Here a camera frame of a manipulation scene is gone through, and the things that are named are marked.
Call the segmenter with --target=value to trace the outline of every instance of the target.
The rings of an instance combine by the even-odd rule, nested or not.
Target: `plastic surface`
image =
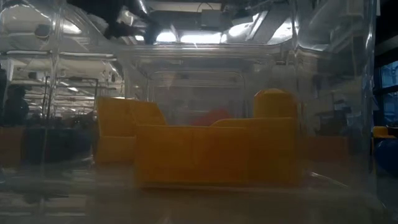
[[[386,221],[375,1],[264,1],[220,32],[199,4],[144,45],[64,1],[2,1],[0,223]]]

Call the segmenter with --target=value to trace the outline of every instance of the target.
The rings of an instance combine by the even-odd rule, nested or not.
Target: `yellow cylinder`
[[[297,102],[286,91],[261,90],[254,96],[254,118],[297,118]]]

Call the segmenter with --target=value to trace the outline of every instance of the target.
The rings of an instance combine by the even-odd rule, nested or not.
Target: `red object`
[[[192,126],[210,126],[221,119],[230,119],[232,116],[225,109],[211,110],[206,115],[194,120]]]

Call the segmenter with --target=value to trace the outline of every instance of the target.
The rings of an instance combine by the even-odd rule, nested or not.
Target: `clear plastic container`
[[[190,4],[201,29],[143,45],[63,1],[2,3],[1,223],[386,222],[375,1],[259,1],[220,31]]]

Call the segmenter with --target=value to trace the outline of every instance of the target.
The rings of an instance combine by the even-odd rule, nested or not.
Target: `transparent plastic box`
[[[174,19],[178,35],[156,9],[144,45],[64,1],[3,1],[0,223],[387,222],[376,1],[258,3],[219,31]]]

